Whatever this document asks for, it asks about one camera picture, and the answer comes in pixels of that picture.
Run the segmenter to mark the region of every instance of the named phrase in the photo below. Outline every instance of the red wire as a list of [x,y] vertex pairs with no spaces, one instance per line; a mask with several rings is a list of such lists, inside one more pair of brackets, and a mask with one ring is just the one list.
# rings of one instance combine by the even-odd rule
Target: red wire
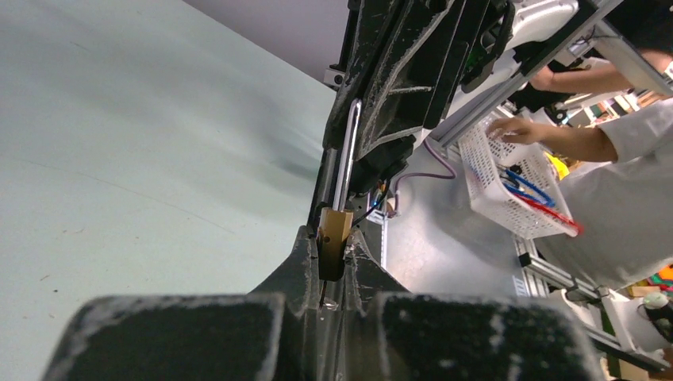
[[562,215],[561,213],[555,211],[554,209],[549,208],[548,206],[544,206],[537,201],[533,201],[533,200],[529,200],[527,198],[521,197],[518,194],[515,194],[515,196],[519,197],[520,200],[522,200],[523,202],[528,204],[533,209],[537,209],[537,210],[547,214],[548,216],[554,217],[555,219],[563,222],[564,224],[569,225],[573,229],[577,230],[577,234],[582,234],[584,232],[584,227],[582,227],[577,222],[572,221],[570,218]]

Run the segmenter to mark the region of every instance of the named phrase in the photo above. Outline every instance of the hand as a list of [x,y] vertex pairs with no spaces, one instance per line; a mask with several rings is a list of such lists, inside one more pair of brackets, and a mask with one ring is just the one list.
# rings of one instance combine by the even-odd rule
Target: hand
[[542,125],[519,117],[498,119],[486,130],[491,139],[502,138],[506,143],[533,144],[543,140],[553,125]]
[[529,80],[530,86],[536,90],[549,91],[554,82],[554,72],[549,67],[542,67],[540,71]]

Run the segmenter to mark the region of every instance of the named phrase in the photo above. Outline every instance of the blue wire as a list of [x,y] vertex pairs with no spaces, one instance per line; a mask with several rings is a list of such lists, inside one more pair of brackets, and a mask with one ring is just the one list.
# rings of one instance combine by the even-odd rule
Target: blue wire
[[508,191],[510,191],[510,192],[512,192],[512,193],[514,193],[514,194],[518,194],[518,195],[520,195],[521,197],[525,197],[525,198],[528,198],[528,199],[530,199],[530,200],[537,201],[537,202],[539,202],[540,204],[542,204],[542,205],[544,205],[544,206],[548,206],[548,207],[550,207],[550,208],[553,208],[554,206],[556,206],[556,203],[554,202],[554,200],[553,200],[551,197],[549,197],[549,194],[544,193],[540,188],[536,187],[536,186],[535,186],[533,183],[531,183],[530,181],[524,179],[523,177],[517,175],[516,173],[510,171],[509,169],[506,169],[506,170],[505,170],[505,173],[506,173],[511,179],[514,179],[514,180],[518,181],[519,183],[522,183],[522,184],[526,185],[528,188],[532,189],[535,193],[537,193],[537,194],[542,198],[542,200],[540,200],[540,199],[538,199],[538,198],[535,198],[535,197],[531,196],[530,194],[527,194],[527,193],[525,193],[525,192],[522,192],[521,190],[518,190],[517,188],[512,187],[512,186],[509,185],[509,184],[504,184],[504,183],[503,183],[502,185],[504,185],[505,188],[507,188]]

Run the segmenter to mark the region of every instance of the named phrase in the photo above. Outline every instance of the white ceiling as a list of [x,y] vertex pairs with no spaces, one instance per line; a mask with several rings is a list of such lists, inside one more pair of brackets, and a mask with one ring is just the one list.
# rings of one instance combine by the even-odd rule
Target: white ceiling
[[184,0],[311,77],[339,60],[347,0]]

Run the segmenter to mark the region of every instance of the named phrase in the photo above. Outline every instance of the silver cylinder rod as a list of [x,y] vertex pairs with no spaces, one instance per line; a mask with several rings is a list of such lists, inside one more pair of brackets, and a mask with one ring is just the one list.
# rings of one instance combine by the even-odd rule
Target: silver cylinder rod
[[351,173],[353,170],[353,154],[356,150],[356,137],[358,125],[360,125],[360,113],[362,112],[362,101],[354,99],[351,103],[351,109],[348,112],[348,124],[346,125],[346,134],[344,136],[344,147],[341,149],[341,161],[339,162],[339,172],[336,176],[336,189],[334,192],[334,203],[332,209],[343,211],[348,197],[348,186],[351,183]]

